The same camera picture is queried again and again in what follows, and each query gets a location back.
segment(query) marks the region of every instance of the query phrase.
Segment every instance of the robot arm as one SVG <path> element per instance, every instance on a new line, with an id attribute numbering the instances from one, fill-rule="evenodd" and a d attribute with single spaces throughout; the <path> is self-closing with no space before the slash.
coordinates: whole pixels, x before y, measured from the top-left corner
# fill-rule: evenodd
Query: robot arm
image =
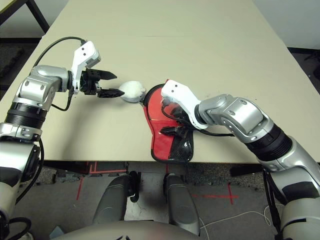
<path id="1" fill-rule="evenodd" d="M 124 94 L 117 89 L 101 89 L 100 79 L 117 76 L 90 69 L 100 59 L 94 44 L 87 41 L 74 52 L 71 71 L 37 65 L 20 84 L 4 122 L 0 123 L 0 225 L 9 222 L 20 182 L 28 181 L 36 172 L 41 149 L 34 142 L 40 140 L 56 92 L 69 90 L 69 98 L 79 91 L 85 95 L 97 94 L 99 98 Z"/>
<path id="2" fill-rule="evenodd" d="M 320 206 L 320 167 L 293 137 L 242 97 L 222 94 L 200 101 L 187 86 L 173 80 L 166 82 L 161 95 L 178 103 L 197 129 L 222 125 L 244 143 L 262 164 L 275 197 L 287 204 L 279 232 L 292 239 L 317 239 L 312 237 L 317 231 L 311 235 L 308 231 L 320 225 L 320 212 L 315 211 Z"/>

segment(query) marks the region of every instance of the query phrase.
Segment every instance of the table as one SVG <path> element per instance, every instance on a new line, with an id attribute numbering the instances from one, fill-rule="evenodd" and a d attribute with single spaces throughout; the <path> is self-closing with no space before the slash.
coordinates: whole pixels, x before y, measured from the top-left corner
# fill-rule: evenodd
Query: table
<path id="1" fill-rule="evenodd" d="M 320 160 L 320 96 L 250 0 L 70 0 L 0 102 L 1 121 L 40 53 L 66 36 L 94 42 L 102 58 L 94 68 L 118 76 L 101 80 L 103 88 L 141 81 L 150 89 L 173 79 L 200 100 L 222 93 L 241 96 Z M 70 69 L 78 47 L 75 40 L 64 41 L 40 63 Z M 57 93 L 53 103 L 64 107 L 67 97 Z M 80 93 L 67 112 L 51 108 L 42 129 L 47 160 L 154 161 L 142 107 L 120 98 Z M 195 132 L 192 162 L 257 160 L 235 138 Z"/>

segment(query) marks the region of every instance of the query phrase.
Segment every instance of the red oven mitt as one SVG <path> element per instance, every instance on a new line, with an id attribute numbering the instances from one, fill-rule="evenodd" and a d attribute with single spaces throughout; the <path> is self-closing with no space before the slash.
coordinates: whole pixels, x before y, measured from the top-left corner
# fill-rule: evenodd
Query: red oven mitt
<path id="1" fill-rule="evenodd" d="M 164 84 L 154 86 L 143 100 L 144 115 L 152 133 L 151 155 L 158 162 L 185 164 L 192 159 L 194 153 L 193 131 L 162 113 L 163 86 Z M 165 108 L 165 112 L 170 115 L 176 108 L 179 105 L 171 103 Z"/>

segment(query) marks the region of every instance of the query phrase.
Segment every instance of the white wall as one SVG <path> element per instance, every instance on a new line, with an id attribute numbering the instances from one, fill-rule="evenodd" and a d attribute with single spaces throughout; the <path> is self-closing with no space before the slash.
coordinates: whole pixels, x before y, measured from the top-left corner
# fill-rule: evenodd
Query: white wall
<path id="1" fill-rule="evenodd" d="M 320 49 L 320 0 L 253 0 L 287 47 Z"/>
<path id="2" fill-rule="evenodd" d="M 69 0 L 35 0 L 44 18 L 51 25 Z M 0 0 L 1 9 L 8 0 Z M 40 38 L 44 35 L 41 27 L 24 5 L 0 26 L 0 38 Z"/>

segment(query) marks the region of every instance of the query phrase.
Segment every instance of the white ball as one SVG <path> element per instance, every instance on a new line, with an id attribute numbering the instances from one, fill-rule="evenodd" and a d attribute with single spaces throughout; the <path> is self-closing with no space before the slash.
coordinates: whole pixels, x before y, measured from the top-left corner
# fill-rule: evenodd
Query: white ball
<path id="1" fill-rule="evenodd" d="M 119 87 L 124 92 L 121 98 L 130 103 L 140 102 L 146 95 L 146 89 L 139 81 L 127 81 Z"/>

